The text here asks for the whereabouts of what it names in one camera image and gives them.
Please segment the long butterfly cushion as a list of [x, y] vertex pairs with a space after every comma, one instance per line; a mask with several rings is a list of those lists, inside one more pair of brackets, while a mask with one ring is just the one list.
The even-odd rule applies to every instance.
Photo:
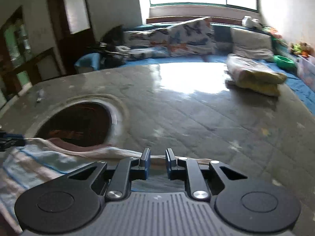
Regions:
[[169, 57], [169, 40], [168, 28], [123, 32], [123, 43], [128, 47], [129, 60]]

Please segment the large butterfly pillow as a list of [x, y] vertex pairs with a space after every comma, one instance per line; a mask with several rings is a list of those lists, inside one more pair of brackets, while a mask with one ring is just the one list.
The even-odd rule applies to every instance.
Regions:
[[170, 55], [215, 54], [215, 32], [211, 22], [211, 17], [203, 17], [168, 27]]

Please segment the colourful plush toys pile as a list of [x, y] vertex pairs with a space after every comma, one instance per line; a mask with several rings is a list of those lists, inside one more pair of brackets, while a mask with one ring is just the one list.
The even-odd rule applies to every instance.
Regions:
[[306, 42], [299, 42], [299, 43], [290, 43], [288, 46], [288, 52], [290, 54], [294, 54], [295, 56], [302, 56], [303, 58], [308, 58], [311, 55], [314, 55], [314, 48], [306, 43]]

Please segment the white plush toy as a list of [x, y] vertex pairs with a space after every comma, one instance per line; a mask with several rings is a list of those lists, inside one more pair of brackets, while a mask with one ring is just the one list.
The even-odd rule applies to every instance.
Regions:
[[253, 19], [251, 16], [244, 16], [242, 26], [250, 29], [262, 30], [263, 26], [259, 19]]

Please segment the folded yellow grey blanket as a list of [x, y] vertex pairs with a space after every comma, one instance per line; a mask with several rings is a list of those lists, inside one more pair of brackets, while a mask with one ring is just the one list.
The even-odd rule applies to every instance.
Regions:
[[234, 85], [268, 96], [280, 96], [278, 86], [287, 80], [285, 74], [277, 73], [262, 63], [235, 54], [227, 56], [226, 66]]

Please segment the clear plastic storage box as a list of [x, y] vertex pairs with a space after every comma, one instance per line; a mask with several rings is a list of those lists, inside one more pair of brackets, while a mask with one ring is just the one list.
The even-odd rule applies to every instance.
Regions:
[[315, 58], [308, 56], [307, 58], [301, 55], [297, 58], [297, 75], [312, 91], [315, 90]]

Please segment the green plastic bowl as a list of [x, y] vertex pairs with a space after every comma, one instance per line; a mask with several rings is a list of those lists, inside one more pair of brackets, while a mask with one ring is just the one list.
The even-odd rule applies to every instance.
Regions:
[[294, 71], [296, 69], [295, 62], [287, 57], [275, 55], [274, 56], [274, 62], [277, 64], [277, 66], [286, 71]]

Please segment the black bag on sofa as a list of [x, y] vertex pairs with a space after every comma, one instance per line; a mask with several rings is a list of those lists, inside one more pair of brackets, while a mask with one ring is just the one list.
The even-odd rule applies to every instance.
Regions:
[[111, 69], [125, 65], [123, 26], [118, 25], [109, 30], [97, 43], [95, 51], [100, 54], [100, 69]]

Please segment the blue beige striped shirt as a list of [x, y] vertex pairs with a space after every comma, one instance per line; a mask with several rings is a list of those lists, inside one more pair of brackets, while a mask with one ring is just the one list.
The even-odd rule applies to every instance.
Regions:
[[140, 157], [145, 148], [153, 154], [152, 169], [165, 173], [164, 150], [172, 148], [176, 156], [197, 159], [206, 164], [213, 155], [197, 151], [177, 140], [162, 145], [147, 142], [140, 145], [131, 137], [117, 146], [75, 147], [60, 139], [30, 138], [24, 147], [12, 147], [1, 155], [1, 235], [18, 235], [21, 227], [14, 213], [14, 204], [21, 193], [98, 160], [116, 164], [126, 157]]

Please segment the dark wooden door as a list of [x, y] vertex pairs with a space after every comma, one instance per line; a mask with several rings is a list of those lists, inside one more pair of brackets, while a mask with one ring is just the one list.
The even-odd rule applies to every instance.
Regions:
[[87, 0], [47, 0], [55, 42], [66, 74], [95, 43]]

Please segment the blue corner sofa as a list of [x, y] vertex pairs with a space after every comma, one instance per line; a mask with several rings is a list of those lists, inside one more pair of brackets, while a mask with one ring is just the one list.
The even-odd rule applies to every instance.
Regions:
[[[140, 58], [136, 60], [125, 60], [122, 62], [106, 62], [105, 57], [97, 51], [92, 51], [82, 56], [75, 62], [76, 70], [81, 73], [85, 69], [87, 71], [98, 71], [115, 67], [129, 67], [133, 65], [146, 65], [149, 63], [175, 63], [175, 62], [215, 62], [223, 63], [227, 60], [227, 56], [232, 52], [232, 37], [230, 33], [230, 25], [227, 24], [214, 24], [214, 31], [216, 35], [217, 51], [215, 54], [210, 55], [185, 55], [179, 57], [170, 56], [150, 56], [149, 58]], [[298, 98], [305, 104], [305, 106], [314, 113], [315, 98], [314, 91], [298, 78], [296, 69], [294, 68], [281, 68], [277, 62], [267, 62], [260, 60], [261, 63], [267, 65], [269, 68], [278, 73], [284, 73], [288, 79], [286, 84], [298, 96]]]

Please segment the dark wooden display cabinet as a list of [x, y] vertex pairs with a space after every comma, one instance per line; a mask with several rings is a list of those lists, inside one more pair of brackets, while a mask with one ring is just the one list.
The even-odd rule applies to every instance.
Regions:
[[1, 26], [1, 106], [32, 86], [60, 76], [52, 47], [33, 54], [22, 7], [17, 8]]

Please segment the round black induction cooktop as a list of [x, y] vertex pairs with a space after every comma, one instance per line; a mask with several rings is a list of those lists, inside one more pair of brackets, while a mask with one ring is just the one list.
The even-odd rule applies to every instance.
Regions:
[[59, 138], [78, 147], [91, 147], [105, 143], [112, 124], [111, 112], [105, 105], [82, 102], [54, 114], [35, 136], [45, 140]]

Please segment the grey white pillow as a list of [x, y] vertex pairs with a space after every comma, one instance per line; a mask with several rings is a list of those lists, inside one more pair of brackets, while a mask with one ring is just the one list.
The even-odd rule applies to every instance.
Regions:
[[273, 61], [272, 40], [269, 35], [240, 28], [231, 28], [233, 54], [247, 59]]

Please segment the black marker pen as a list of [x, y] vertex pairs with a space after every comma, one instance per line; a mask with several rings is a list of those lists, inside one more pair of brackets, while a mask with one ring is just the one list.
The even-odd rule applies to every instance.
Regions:
[[37, 98], [36, 98], [36, 102], [37, 103], [40, 103], [45, 97], [45, 91], [43, 89], [40, 89], [38, 92], [37, 92]]

